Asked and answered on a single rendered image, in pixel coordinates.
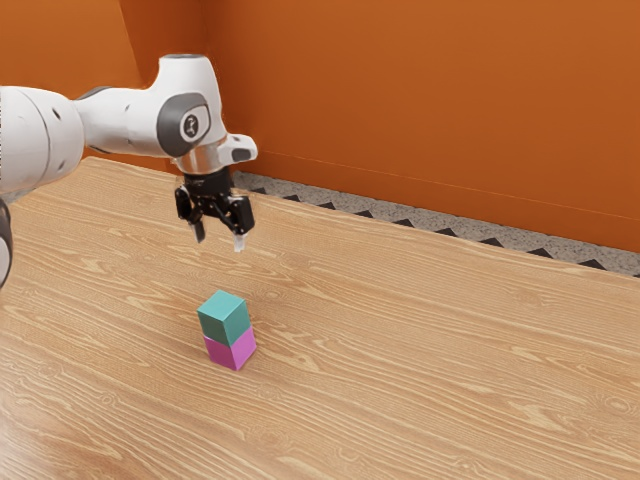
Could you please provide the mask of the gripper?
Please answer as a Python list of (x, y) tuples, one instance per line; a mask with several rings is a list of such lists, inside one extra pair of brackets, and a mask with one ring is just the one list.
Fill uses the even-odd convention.
[(197, 243), (205, 240), (206, 232), (202, 212), (193, 204), (202, 209), (213, 209), (216, 217), (232, 232), (234, 251), (245, 249), (246, 237), (254, 228), (255, 219), (249, 197), (232, 195), (232, 186), (230, 170), (223, 167), (209, 174), (185, 174), (184, 185), (175, 189), (177, 215), (187, 222)]

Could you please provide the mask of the teal block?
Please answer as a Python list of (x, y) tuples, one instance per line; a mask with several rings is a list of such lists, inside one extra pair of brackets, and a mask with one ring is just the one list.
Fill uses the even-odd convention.
[(226, 346), (234, 344), (251, 326), (244, 299), (218, 290), (197, 309), (203, 334)]

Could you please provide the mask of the magenta block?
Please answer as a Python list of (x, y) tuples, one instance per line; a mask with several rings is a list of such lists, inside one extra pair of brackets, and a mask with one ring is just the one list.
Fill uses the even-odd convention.
[(218, 365), (238, 371), (256, 351), (254, 330), (249, 327), (232, 345), (224, 345), (207, 336), (203, 337), (209, 359)]

